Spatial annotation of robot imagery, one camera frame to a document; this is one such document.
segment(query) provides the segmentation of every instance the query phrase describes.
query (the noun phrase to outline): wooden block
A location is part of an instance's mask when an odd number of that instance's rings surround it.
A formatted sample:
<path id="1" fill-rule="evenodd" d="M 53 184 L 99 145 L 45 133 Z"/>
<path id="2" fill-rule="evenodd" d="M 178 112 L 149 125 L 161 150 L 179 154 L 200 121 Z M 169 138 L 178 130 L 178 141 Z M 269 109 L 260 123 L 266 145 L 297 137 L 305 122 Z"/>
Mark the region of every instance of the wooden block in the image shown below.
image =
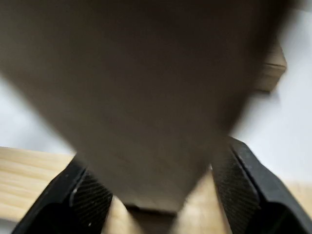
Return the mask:
<path id="1" fill-rule="evenodd" d="M 287 4 L 226 2 L 0 3 L 0 69 L 122 202 L 177 212 Z"/>
<path id="2" fill-rule="evenodd" d="M 256 89 L 267 92 L 273 91 L 286 69 L 287 63 L 282 47 L 276 40 L 269 50 Z"/>

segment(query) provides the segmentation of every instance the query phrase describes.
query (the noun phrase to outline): wooden board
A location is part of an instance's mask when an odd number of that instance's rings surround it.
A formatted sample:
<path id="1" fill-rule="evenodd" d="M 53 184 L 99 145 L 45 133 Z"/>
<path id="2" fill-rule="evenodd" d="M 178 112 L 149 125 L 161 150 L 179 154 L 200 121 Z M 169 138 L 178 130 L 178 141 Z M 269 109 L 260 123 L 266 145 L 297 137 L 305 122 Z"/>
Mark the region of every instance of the wooden board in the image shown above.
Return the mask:
<path id="1" fill-rule="evenodd" d="M 0 147 L 0 218 L 19 221 L 72 158 Z"/>
<path id="2" fill-rule="evenodd" d="M 0 147 L 0 218 L 19 221 L 45 186 L 70 162 L 72 156 Z M 312 217 L 312 186 L 286 183 Z M 215 192 L 210 172 L 188 196 L 177 219 L 156 214 L 129 213 L 114 197 L 105 234 L 224 234 L 228 226 Z"/>
<path id="3" fill-rule="evenodd" d="M 287 2 L 0 1 L 0 69 L 122 202 L 177 212 Z"/>

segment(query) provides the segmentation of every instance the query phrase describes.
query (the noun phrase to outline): small wooden piece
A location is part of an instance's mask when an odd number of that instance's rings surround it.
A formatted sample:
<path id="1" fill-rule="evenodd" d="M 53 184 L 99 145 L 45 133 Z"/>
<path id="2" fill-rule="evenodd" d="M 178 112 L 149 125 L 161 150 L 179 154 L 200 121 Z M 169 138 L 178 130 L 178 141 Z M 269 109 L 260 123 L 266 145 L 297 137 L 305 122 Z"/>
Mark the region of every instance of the small wooden piece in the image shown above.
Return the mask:
<path id="1" fill-rule="evenodd" d="M 276 40 L 269 50 L 261 76 L 256 83 L 256 89 L 267 92 L 273 91 L 286 69 L 287 63 L 282 47 Z"/>

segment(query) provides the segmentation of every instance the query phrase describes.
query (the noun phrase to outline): wood grain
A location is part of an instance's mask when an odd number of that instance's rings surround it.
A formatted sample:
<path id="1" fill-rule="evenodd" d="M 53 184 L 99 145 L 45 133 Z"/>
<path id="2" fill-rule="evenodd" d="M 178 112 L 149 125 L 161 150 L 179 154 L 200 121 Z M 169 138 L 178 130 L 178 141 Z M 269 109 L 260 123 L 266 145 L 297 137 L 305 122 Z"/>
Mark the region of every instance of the wood grain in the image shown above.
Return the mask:
<path id="1" fill-rule="evenodd" d="M 0 147 L 0 218 L 19 221 L 72 158 Z"/>

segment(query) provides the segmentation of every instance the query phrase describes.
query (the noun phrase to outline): light wood surface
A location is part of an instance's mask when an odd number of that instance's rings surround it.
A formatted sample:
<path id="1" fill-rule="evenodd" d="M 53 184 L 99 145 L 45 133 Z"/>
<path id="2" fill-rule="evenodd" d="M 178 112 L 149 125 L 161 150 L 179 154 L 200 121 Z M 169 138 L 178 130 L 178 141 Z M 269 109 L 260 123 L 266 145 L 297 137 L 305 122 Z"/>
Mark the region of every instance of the light wood surface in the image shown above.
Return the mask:
<path id="1" fill-rule="evenodd" d="M 47 184 L 73 156 L 0 147 L 0 218 L 19 221 Z M 286 185 L 312 216 L 312 186 L 300 182 Z M 225 221 L 215 193 L 212 175 L 207 172 L 188 196 L 177 218 L 128 212 L 113 198 L 103 229 L 105 234 L 224 234 Z"/>
<path id="2" fill-rule="evenodd" d="M 72 158 L 0 147 L 0 218 L 19 221 Z"/>

